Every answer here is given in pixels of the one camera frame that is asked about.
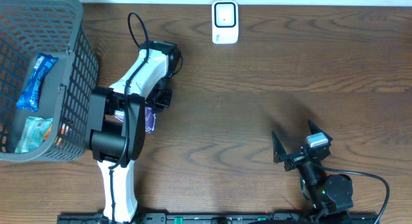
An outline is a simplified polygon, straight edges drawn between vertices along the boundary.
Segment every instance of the basket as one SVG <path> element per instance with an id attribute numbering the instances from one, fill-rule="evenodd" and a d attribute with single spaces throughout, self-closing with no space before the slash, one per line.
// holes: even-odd
<path id="1" fill-rule="evenodd" d="M 0 0 L 0 160 L 74 160 L 84 153 L 89 96 L 98 62 L 81 21 L 79 0 Z M 39 111 L 15 108 L 37 54 L 59 57 L 40 88 Z M 27 117 L 53 118 L 49 137 L 14 153 Z"/>

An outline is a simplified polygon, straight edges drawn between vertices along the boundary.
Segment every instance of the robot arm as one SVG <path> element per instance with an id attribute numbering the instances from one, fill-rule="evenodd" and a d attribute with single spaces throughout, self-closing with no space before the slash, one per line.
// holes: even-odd
<path id="1" fill-rule="evenodd" d="M 139 56 L 130 70 L 110 88 L 95 88 L 90 95 L 86 147 L 103 174 L 106 206 L 103 220 L 114 217 L 116 222 L 130 222 L 135 215 L 137 200 L 133 187 L 133 166 L 143 148 L 145 138 L 145 107 L 155 113 L 169 107 L 172 91 L 167 87 L 181 57 L 177 44 L 149 41 L 150 55 L 140 71 L 132 78 L 127 91 L 128 104 L 124 104 L 126 80 L 144 61 L 146 44 L 141 45 Z M 125 122 L 120 124 L 105 119 L 128 106 L 129 145 L 126 157 L 121 158 L 126 139 Z M 120 161 L 111 172 L 110 166 Z"/>

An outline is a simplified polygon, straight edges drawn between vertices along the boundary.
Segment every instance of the wooden tabletop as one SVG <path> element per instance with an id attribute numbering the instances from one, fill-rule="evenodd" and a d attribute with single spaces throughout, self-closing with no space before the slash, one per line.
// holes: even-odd
<path id="1" fill-rule="evenodd" d="M 136 60 L 127 29 L 140 14 L 154 40 L 178 43 L 185 64 L 171 107 L 135 165 L 140 206 L 169 212 L 302 209 L 297 171 L 273 163 L 274 130 L 299 147 L 315 120 L 333 137 L 328 167 L 391 187 L 382 223 L 412 222 L 412 8 L 239 6 L 236 44 L 211 40 L 211 7 L 84 5 L 101 59 L 99 86 Z M 138 40 L 142 32 L 133 21 Z M 384 185 L 352 176 L 352 211 L 378 212 Z M 104 208 L 90 152 L 68 163 L 0 163 L 0 223 L 55 223 Z"/>

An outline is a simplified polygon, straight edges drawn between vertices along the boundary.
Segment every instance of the cable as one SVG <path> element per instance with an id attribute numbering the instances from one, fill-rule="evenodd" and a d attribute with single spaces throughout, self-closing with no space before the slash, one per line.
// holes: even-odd
<path id="1" fill-rule="evenodd" d="M 328 167 L 323 167 L 322 165 L 318 164 L 314 159 L 312 159 L 312 157 L 309 154 L 308 154 L 308 158 L 315 165 L 315 167 L 325 170 L 325 171 L 331 171 L 335 173 L 344 173 L 344 174 L 353 174 L 353 175 L 358 175 L 358 176 L 367 176 L 370 178 L 380 180 L 386 187 L 386 196 L 385 196 L 384 204 L 382 208 L 380 209 L 378 216 L 376 217 L 375 222 L 373 222 L 373 224 L 377 224 L 379 222 L 380 217 L 382 217 L 383 213 L 385 212 L 386 206 L 388 205 L 389 194 L 390 194 L 389 184 L 387 183 L 385 179 L 381 178 L 380 176 L 370 174 L 370 173 L 362 173 L 362 172 L 357 172 L 357 171 L 348 171 L 348 170 L 331 169 Z"/>
<path id="2" fill-rule="evenodd" d="M 183 55 L 180 54 L 180 68 L 176 71 L 172 73 L 172 76 L 175 76 L 176 74 L 179 73 L 179 71 L 183 68 Z"/>
<path id="3" fill-rule="evenodd" d="M 116 169 L 120 165 L 122 160 L 126 157 L 127 150 L 129 149 L 129 106 L 128 106 L 129 102 L 127 100 L 127 89 L 129 89 L 130 81 L 133 79 L 133 77 L 137 74 L 137 72 L 139 72 L 139 70 L 144 66 L 144 64 L 147 63 L 147 60 L 149 59 L 149 54 L 150 54 L 149 36 L 147 34 L 146 27 L 144 26 L 143 20 L 140 18 L 140 16 L 136 12 L 130 12 L 128 17 L 127 17 L 127 25 L 129 27 L 131 38 L 135 42 L 137 48 L 140 48 L 140 45 L 136 41 L 135 35 L 133 34 L 133 32 L 131 30 L 130 17 L 132 15 L 135 15 L 137 17 L 137 19 L 140 21 L 140 24 L 142 25 L 144 35 L 145 35 L 145 38 L 146 38 L 146 56 L 145 56 L 143 62 L 137 67 L 137 69 L 126 80 L 126 83 L 125 83 L 125 86 L 124 86 L 124 93 L 123 93 L 123 95 L 124 95 L 124 121 L 126 122 L 126 136 L 125 136 L 125 139 L 124 139 L 123 151 L 122 151 L 122 154 L 120 155 L 120 158 L 118 159 L 118 161 L 113 166 L 109 167 L 109 170 L 110 170 L 109 174 L 110 174 L 111 208 L 112 208 L 111 222 L 112 223 L 116 223 L 116 221 L 115 221 L 115 206 L 116 206 L 116 203 L 115 203 L 115 195 L 114 195 L 114 191 L 113 191 L 113 172 L 114 172 L 113 170 Z"/>

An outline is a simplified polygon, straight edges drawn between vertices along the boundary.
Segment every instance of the wood grain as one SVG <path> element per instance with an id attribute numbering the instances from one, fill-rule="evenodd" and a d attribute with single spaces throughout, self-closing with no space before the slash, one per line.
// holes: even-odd
<path id="1" fill-rule="evenodd" d="M 171 107 L 136 162 L 142 207 L 302 209 L 298 172 L 272 163 L 270 131 L 292 151 L 311 118 L 334 138 L 324 164 L 381 175 L 391 186 L 382 223 L 412 222 L 412 8 L 240 6 L 238 43 L 215 45 L 210 6 L 84 5 L 100 86 L 136 60 L 130 11 L 151 39 L 177 42 L 185 57 Z M 352 211 L 379 211 L 383 184 L 352 179 Z M 91 153 L 68 163 L 1 162 L 0 181 L 0 223 L 53 223 L 63 212 L 104 208 Z"/>

